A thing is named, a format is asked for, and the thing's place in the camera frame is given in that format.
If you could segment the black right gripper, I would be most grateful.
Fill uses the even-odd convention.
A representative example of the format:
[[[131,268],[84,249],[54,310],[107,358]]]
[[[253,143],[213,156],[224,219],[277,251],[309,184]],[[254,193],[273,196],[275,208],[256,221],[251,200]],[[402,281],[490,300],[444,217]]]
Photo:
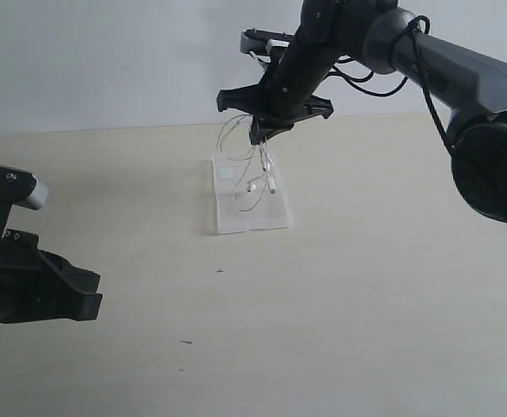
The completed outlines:
[[[252,145],[261,145],[271,138],[290,131],[294,123],[333,113],[330,100],[318,96],[275,94],[264,91],[259,84],[237,89],[222,89],[216,97],[220,112],[237,109],[253,116],[249,129]]]

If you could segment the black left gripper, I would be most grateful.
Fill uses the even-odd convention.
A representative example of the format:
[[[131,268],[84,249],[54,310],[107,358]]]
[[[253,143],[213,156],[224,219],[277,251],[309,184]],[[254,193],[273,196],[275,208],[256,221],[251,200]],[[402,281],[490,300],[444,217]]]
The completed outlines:
[[[41,250],[37,237],[0,239],[0,322],[94,321],[101,276]]]

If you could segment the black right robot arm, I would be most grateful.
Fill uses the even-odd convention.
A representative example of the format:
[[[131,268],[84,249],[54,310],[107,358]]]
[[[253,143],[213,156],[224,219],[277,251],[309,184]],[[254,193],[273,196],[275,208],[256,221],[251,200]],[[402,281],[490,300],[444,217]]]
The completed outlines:
[[[430,28],[428,17],[394,1],[305,1],[292,35],[242,33],[240,50],[260,61],[263,76],[220,91],[217,107],[250,115],[250,141],[258,145],[332,114],[315,91],[338,63],[400,73],[421,88],[431,116],[436,103],[450,109],[437,131],[459,194],[480,215],[507,224],[507,63],[434,37]]]

